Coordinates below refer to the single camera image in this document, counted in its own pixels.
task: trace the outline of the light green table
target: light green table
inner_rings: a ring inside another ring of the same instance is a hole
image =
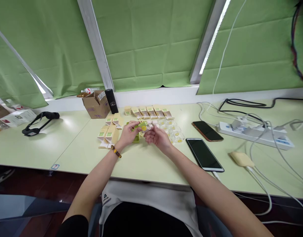
[[[193,121],[199,120],[199,105],[171,105],[168,106],[168,108],[186,138],[203,138],[191,125]],[[247,113],[256,113],[263,119],[270,120],[274,126],[281,125],[295,118],[303,120],[303,102],[299,101],[277,101],[273,109],[254,109],[225,105],[224,109],[227,108]],[[217,115],[214,108],[210,108],[209,112]],[[222,113],[220,113],[219,116],[227,117],[227,115]],[[123,115],[123,117],[125,122],[137,120],[133,115]],[[203,119],[214,124],[219,121],[232,122],[230,119],[217,118],[207,113],[203,115]],[[59,165],[57,170],[88,174],[108,152],[106,149],[98,149],[100,142],[96,138],[100,128],[104,124],[104,119],[91,119],[54,163]],[[303,128],[299,131],[292,131],[288,127],[287,130],[288,137],[294,143],[295,148],[289,151],[282,151],[282,153],[303,177]],[[263,194],[264,191],[254,178],[244,168],[236,165],[228,155],[229,152],[240,146],[239,151],[245,152],[246,150],[248,152],[251,142],[246,142],[243,139],[224,134],[222,134],[222,136],[224,137],[224,141],[222,142],[206,142],[225,169],[225,172],[219,175],[222,183],[233,191]],[[175,146],[190,160],[196,163],[186,142],[175,144]],[[257,144],[253,149],[253,157],[258,168],[274,183],[295,197],[303,198],[303,184],[284,163],[276,148]],[[112,177],[188,185],[174,164],[154,145],[147,145],[144,140],[141,140],[140,144],[130,145],[122,152],[122,158],[117,162],[112,172]],[[265,181],[263,182],[270,194],[285,196],[285,194],[270,184]]]
[[[60,112],[59,119],[53,119],[33,137],[22,134],[28,123],[0,131],[0,165],[51,169],[89,120],[87,111]],[[30,128],[41,127],[46,121],[43,117]]]

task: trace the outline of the black thermos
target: black thermos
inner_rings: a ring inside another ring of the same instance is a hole
[[[115,101],[114,93],[112,89],[105,90],[106,98],[108,99],[109,106],[112,114],[118,113],[117,104]]]

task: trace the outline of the phone case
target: phone case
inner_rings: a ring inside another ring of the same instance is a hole
[[[195,126],[194,123],[192,123],[192,125],[193,125],[193,126],[196,128],[196,130],[205,138],[205,140],[207,140],[207,141],[209,141],[209,142],[221,142],[221,141],[224,140],[224,138],[221,139],[221,140],[209,140],[209,139],[202,133],[202,131],[199,130],[199,129],[197,128],[197,126]]]

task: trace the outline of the floor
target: floor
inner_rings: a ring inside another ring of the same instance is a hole
[[[28,195],[37,198],[44,198],[53,201],[60,201],[71,203],[85,179],[86,175],[65,173],[54,171],[52,176],[48,176],[48,171],[16,168],[14,174],[7,180],[2,182],[0,186],[4,188],[0,194],[14,194],[14,195]],[[261,199],[267,201],[267,197],[262,195],[247,195],[245,196]],[[268,208],[268,203],[248,198],[240,197],[243,203],[253,212],[264,212]],[[195,201],[197,205],[204,205],[204,203],[195,194]],[[275,203],[284,202],[287,206],[294,206],[296,208],[281,207],[273,205],[272,211],[260,216],[261,221],[280,220],[286,222],[297,222],[295,218],[303,218],[303,210],[299,209],[293,200],[286,198],[274,199]],[[27,226],[22,231],[20,237],[51,237],[55,236],[61,225],[66,212],[44,215],[32,218]],[[274,236],[303,236],[303,227],[292,226],[286,224],[266,224],[266,227],[272,232]]]

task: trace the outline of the black smartphone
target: black smartphone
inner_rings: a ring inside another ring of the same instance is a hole
[[[187,138],[187,144],[190,147],[198,165],[205,171],[224,172],[211,150],[200,138]]]
[[[219,135],[214,129],[212,129],[206,122],[197,121],[193,122],[192,125],[202,134],[202,136],[209,142],[220,142],[224,138]]]

